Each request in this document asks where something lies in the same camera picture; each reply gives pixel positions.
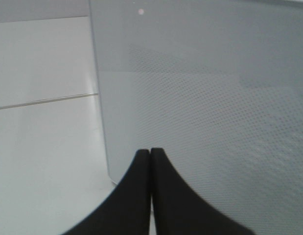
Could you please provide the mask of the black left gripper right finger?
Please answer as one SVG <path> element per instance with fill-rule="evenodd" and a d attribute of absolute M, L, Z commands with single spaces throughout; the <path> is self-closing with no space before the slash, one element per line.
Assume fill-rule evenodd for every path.
<path fill-rule="evenodd" d="M 254 234 L 203 200 L 179 175 L 162 148 L 152 148 L 150 157 L 157 234 Z"/>

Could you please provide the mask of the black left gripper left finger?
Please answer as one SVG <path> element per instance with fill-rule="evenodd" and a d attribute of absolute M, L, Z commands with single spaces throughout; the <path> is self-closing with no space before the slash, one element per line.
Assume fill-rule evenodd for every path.
<path fill-rule="evenodd" d="M 147 235 L 151 214 L 151 159 L 140 149 L 110 195 L 66 235 Z"/>

